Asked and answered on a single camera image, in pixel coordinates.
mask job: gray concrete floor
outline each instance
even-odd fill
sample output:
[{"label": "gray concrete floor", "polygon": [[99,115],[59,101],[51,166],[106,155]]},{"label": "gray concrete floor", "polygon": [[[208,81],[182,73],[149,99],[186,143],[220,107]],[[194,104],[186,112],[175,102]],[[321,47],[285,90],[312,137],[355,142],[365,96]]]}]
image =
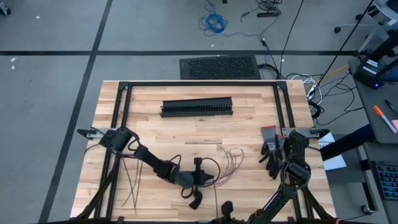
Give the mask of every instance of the gray concrete floor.
[{"label": "gray concrete floor", "polygon": [[[258,33],[274,18],[257,18],[255,1],[212,0],[217,12],[229,19],[225,32]],[[10,17],[0,17],[2,50],[91,50],[106,0],[15,0],[6,1]],[[350,30],[339,34],[333,28],[354,23],[367,1],[305,0],[286,50],[338,50]],[[263,50],[257,37],[216,35],[205,37],[198,28],[199,17],[206,14],[204,1],[194,0],[114,0],[100,50]],[[264,34],[271,50],[282,50],[299,1],[284,1],[282,15]],[[364,41],[365,30],[357,30],[345,50],[356,50]],[[176,80],[179,59],[196,56],[97,56],[78,117],[76,129],[91,125],[103,80]],[[257,55],[258,63],[264,56]],[[0,157],[0,222],[35,223],[45,196],[71,118],[72,109],[89,56],[0,56],[0,127],[3,155]],[[274,56],[277,64],[280,55]],[[333,56],[284,56],[283,74],[325,72]],[[347,64],[349,57],[338,57],[331,71]],[[346,72],[331,77],[341,78]],[[266,79],[274,74],[264,72]],[[354,86],[351,77],[344,84]],[[320,122],[328,122],[343,112],[350,95],[324,99],[326,109]],[[351,108],[361,106],[358,94]],[[356,111],[326,128],[347,134],[367,124],[364,111]],[[83,161],[86,140],[76,133],[68,152],[50,221],[69,217]],[[342,192],[353,185],[331,186],[336,208],[353,205],[355,198]],[[358,215],[336,209],[339,217]],[[366,217],[364,222],[378,222]]]}]

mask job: butcher block tabletop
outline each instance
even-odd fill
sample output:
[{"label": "butcher block tabletop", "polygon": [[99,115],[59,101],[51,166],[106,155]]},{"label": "butcher block tabletop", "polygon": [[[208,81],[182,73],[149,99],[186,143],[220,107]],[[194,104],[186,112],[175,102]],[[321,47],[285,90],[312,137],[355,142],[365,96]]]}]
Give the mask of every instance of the butcher block tabletop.
[{"label": "butcher block tabletop", "polygon": [[[312,127],[313,121],[303,83],[301,81],[286,81],[286,84],[296,127]],[[118,85],[119,81],[103,82],[93,127],[109,128],[111,126]],[[289,127],[282,90],[279,90],[279,95],[285,125]],[[159,115],[160,106],[163,105],[165,100],[226,96],[232,97],[232,116],[161,118]],[[123,92],[121,97],[116,127],[121,125],[125,99],[126,91]],[[194,170],[194,157],[213,158],[220,164],[221,168],[224,168],[227,163],[224,150],[233,152],[236,156],[235,163],[241,161],[242,151],[244,158],[227,183],[216,189],[213,187],[200,188],[203,200],[197,210],[192,210],[188,206],[193,201],[193,197],[182,198],[181,186],[170,184],[158,178],[152,168],[145,163],[142,166],[141,178],[136,181],[136,177],[139,177],[141,161],[125,159],[126,169],[132,181],[131,184],[136,183],[134,186],[136,207],[134,208],[132,197],[129,195],[131,186],[124,164],[121,162],[114,199],[113,220],[116,220],[119,216],[123,216],[125,220],[137,221],[212,220],[216,218],[217,213],[219,217],[222,216],[221,205],[227,200],[232,201],[234,205],[231,216],[247,220],[250,214],[262,208],[276,192],[280,184],[279,177],[273,180],[265,169],[266,163],[259,163],[262,158],[261,146],[264,143],[261,127],[275,125],[277,134],[280,134],[273,87],[134,86],[129,100],[131,102],[126,126],[137,133],[141,143],[159,159],[169,160],[180,154],[182,156],[180,170]],[[88,147],[97,144],[99,140],[88,141]],[[316,141],[312,141],[310,145],[318,148]],[[87,150],[71,217],[78,215],[98,190],[105,153],[106,149],[102,146],[95,146]],[[321,206],[330,215],[335,216],[320,152],[307,148],[306,162],[312,169],[308,188]],[[203,161],[201,168],[214,176],[218,174],[217,166],[210,160]],[[109,189],[103,198],[102,217],[105,217],[108,194]],[[300,206],[305,217],[307,213],[302,195],[300,195]],[[273,220],[286,221],[287,217],[294,216],[294,206],[292,201],[289,201]]]}]

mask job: pen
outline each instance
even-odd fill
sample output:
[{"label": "pen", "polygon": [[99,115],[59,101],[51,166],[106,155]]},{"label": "pen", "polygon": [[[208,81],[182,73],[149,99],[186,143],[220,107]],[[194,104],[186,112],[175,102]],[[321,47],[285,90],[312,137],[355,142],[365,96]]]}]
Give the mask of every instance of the pen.
[{"label": "pen", "polygon": [[390,121],[386,118],[386,116],[383,114],[383,112],[380,110],[380,108],[376,105],[373,106],[373,109],[375,110],[375,112],[377,113],[377,115],[379,115],[384,122],[386,122],[386,124],[388,125],[388,127],[391,129],[391,131],[396,134],[397,130],[392,126],[392,124],[390,123]]},{"label": "pen", "polygon": [[390,103],[390,101],[386,100],[387,105],[395,112],[398,114],[397,110],[394,108],[394,106],[392,105],[392,103]]}]

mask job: orange marker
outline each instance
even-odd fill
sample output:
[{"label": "orange marker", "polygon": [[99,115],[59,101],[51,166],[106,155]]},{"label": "orange marker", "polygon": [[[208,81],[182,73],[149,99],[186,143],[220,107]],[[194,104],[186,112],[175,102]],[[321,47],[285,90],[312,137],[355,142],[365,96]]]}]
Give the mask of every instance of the orange marker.
[{"label": "orange marker", "polygon": [[376,105],[373,106],[373,109],[375,110],[377,115],[379,115],[383,119],[383,121],[386,122],[386,124],[391,129],[391,131],[394,134],[396,134],[397,130],[393,127],[393,125],[390,123],[390,121],[386,118],[386,115],[384,115],[383,111],[381,111],[380,108],[378,106],[376,106]]}]

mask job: black metal frame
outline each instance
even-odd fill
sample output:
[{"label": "black metal frame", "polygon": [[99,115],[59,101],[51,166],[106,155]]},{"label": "black metal frame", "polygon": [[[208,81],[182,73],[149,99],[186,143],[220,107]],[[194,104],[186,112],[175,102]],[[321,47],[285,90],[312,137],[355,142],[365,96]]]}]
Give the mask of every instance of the black metal frame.
[{"label": "black metal frame", "polygon": [[[261,81],[259,81],[259,82],[171,81],[171,82],[119,82],[118,93],[116,95],[116,102],[115,102],[115,106],[114,106],[114,110],[113,110],[111,128],[116,128],[116,123],[118,120],[119,109],[120,109],[121,95],[122,95],[123,90],[127,90],[127,93],[126,93],[126,100],[124,102],[124,110],[123,110],[123,116],[122,116],[122,121],[121,121],[121,127],[126,127],[127,116],[128,116],[128,112],[129,112],[129,106],[130,106],[131,93],[132,93],[132,88],[134,86],[271,86],[274,89],[275,103],[276,103],[280,128],[281,129],[285,128],[285,120],[284,120],[284,116],[283,116],[282,105],[280,103],[279,89],[282,90],[283,94],[284,94],[284,100],[285,100],[285,105],[286,105],[286,110],[287,110],[287,117],[289,120],[289,126],[291,128],[295,127],[293,111],[292,111],[292,107],[291,107],[290,99],[289,99],[289,92],[287,90],[287,84],[285,81],[273,81],[273,82],[261,82]],[[111,153],[109,151],[106,151],[105,158],[104,158],[103,170],[102,170],[102,174],[101,174],[101,181],[99,183],[100,186],[103,184],[104,180],[106,179],[106,176],[108,175],[110,160],[111,160]],[[119,169],[119,165],[120,165],[120,158],[117,157],[117,158],[115,158],[113,166],[116,166],[117,169]],[[106,218],[112,217],[113,203],[114,203],[114,196],[116,193],[117,181],[118,181],[118,177],[116,176],[116,178],[112,181],[111,188],[109,191],[108,206],[106,208]],[[294,205],[296,218],[302,218],[300,202],[299,202],[299,198],[297,195],[296,195],[296,197],[293,198],[293,205]],[[307,208],[308,217],[313,218],[313,210],[311,208],[311,205],[307,202],[307,200],[305,201],[305,205]],[[98,202],[98,204],[95,208],[94,218],[100,217],[101,207],[102,207],[102,199]]]}]

